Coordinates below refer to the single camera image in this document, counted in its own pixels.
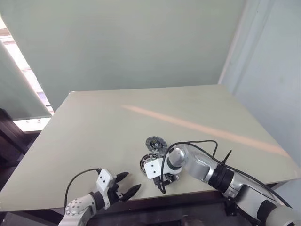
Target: wall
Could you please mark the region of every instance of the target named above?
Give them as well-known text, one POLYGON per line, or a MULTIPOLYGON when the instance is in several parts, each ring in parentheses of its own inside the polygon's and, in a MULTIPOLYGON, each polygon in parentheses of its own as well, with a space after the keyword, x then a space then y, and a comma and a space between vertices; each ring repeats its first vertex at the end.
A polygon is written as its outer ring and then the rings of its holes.
POLYGON ((0 108, 14 120, 50 116, 1 41, 0 108))
POLYGON ((69 91, 216 84, 243 0, 10 0, 0 13, 53 109, 69 91))
MULTIPOLYGON (((253 39, 256 42, 251 45, 252 51, 244 52, 244 47, 234 51, 240 59, 246 53, 248 56, 245 61, 230 63, 221 81, 300 166, 301 2, 263 2, 269 6, 267 20, 262 15, 254 16, 253 27, 258 24, 258 16, 262 16, 263 26, 262 30, 257 29, 258 38, 253 39)), ((289 182, 277 191, 301 211, 300 180, 289 182)))

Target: small mechanical part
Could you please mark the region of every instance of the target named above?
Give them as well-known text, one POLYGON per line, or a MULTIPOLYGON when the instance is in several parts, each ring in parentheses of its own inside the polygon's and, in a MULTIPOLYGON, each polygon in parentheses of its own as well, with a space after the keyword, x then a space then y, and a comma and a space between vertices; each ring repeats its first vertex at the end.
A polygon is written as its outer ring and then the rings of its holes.
POLYGON ((142 157, 142 159, 140 160, 140 169, 143 172, 144 175, 146 175, 145 172, 145 168, 144 165, 148 162, 151 162, 155 159, 157 159, 158 156, 156 156, 155 154, 146 154, 145 156, 142 157))
POLYGON ((167 173, 164 175, 166 180, 164 181, 164 185, 169 185, 171 184, 172 182, 176 181, 179 179, 179 176, 177 174, 170 174, 170 173, 167 173))
POLYGON ((154 178, 153 181, 155 183, 156 188, 160 189, 161 188, 161 179, 160 179, 160 177, 154 178))
POLYGON ((233 199, 226 200, 224 202, 225 212, 227 216, 237 216, 238 206, 233 199))
POLYGON ((158 157, 163 157, 167 151, 167 143, 160 137, 149 137, 146 139, 145 144, 149 151, 158 157))

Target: black cable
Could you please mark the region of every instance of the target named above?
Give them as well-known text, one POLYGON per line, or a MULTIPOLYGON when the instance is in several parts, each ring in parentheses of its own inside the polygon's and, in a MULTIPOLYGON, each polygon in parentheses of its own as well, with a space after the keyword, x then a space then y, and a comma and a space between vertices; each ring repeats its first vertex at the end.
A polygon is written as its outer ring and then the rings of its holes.
POLYGON ((85 170, 85 171, 82 171, 80 173, 78 173, 77 175, 75 175, 72 180, 69 182, 68 186, 67 186, 67 189, 66 189, 66 193, 65 193, 65 202, 64 202, 64 207, 66 208, 67 206, 67 196, 68 196, 68 191, 69 191, 69 187, 71 185, 71 183, 74 181, 75 178, 77 178, 79 175, 83 174, 83 173, 87 173, 87 172, 90 172, 90 171, 96 171, 98 174, 100 173, 101 171, 101 168, 93 168, 93 169, 88 169, 88 170, 85 170))
MULTIPOLYGON (((165 153, 164 157, 163 157, 163 161, 162 161, 162 167, 161 167, 161 184, 162 184, 162 190, 160 189, 160 191, 162 193, 165 194, 166 190, 165 190, 165 186, 164 186, 164 183, 163 183, 163 167, 164 167, 164 162, 165 162, 165 158, 167 156, 167 153, 176 145, 190 145, 192 147, 195 147, 196 149, 200 150, 201 152, 205 153, 207 156, 209 156, 211 159, 215 160, 218 164, 222 164, 220 161, 218 161, 216 158, 214 158, 212 155, 210 155, 208 152, 206 152, 205 150, 203 150, 202 148, 200 148, 199 146, 196 146, 194 144, 192 144, 192 142, 177 142, 177 143, 174 143, 172 144, 171 146, 169 146, 169 148, 167 149, 167 152, 165 153)), ((240 173, 242 175, 244 175, 245 177, 248 177, 250 178, 251 180, 257 182, 258 184, 260 184, 262 187, 264 187, 265 189, 267 189, 269 192, 271 192, 273 195, 275 195, 281 202, 283 202, 284 205, 286 205, 287 207, 291 207, 290 204, 288 204, 280 195, 278 195, 272 188, 270 188, 269 186, 267 186, 266 184, 264 184, 263 182, 261 182, 260 180, 250 176, 249 174, 243 172, 243 171, 240 171, 234 167, 231 167, 231 166, 228 166, 228 165, 225 165, 228 169, 230 170, 233 170, 237 173, 240 173)))
POLYGON ((214 151, 213 151, 213 154, 212 156, 214 157, 215 156, 215 153, 216 153, 216 150, 217 150, 217 142, 215 140, 201 140, 201 141, 187 141, 188 143, 204 143, 204 142, 213 142, 215 143, 215 148, 214 148, 214 151))

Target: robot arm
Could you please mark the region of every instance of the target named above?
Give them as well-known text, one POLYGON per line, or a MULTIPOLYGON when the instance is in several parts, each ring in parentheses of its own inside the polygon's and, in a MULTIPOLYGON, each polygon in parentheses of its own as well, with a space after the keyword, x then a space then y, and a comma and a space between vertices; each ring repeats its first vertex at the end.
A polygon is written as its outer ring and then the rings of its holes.
MULTIPOLYGON (((147 177, 160 176, 161 166, 162 158, 145 164, 147 177)), ((266 226, 300 225, 299 212, 285 206, 255 181, 217 163, 192 146, 176 145, 166 156, 163 173, 176 174, 183 168, 194 178, 222 192, 243 212, 266 226)))
POLYGON ((106 210, 118 201, 126 202, 133 197, 141 185, 131 187, 124 194, 118 191, 117 182, 127 175, 128 173, 120 173, 113 177, 106 169, 102 169, 96 181, 97 192, 72 200, 66 206, 59 226, 84 226, 98 210, 106 210))

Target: metal gear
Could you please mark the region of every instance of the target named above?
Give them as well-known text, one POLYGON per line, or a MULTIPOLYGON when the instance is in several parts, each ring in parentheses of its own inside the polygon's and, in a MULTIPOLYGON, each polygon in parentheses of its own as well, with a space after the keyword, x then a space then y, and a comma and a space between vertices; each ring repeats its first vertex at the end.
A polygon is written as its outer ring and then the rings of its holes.
POLYGON ((158 156, 156 156, 155 154, 146 154, 145 156, 142 157, 142 159, 140 160, 140 169, 144 175, 146 175, 144 165, 157 158, 158 158, 158 156))
POLYGON ((163 157, 167 151, 167 143, 160 137, 149 137, 146 139, 145 144, 149 151, 158 157, 163 157))

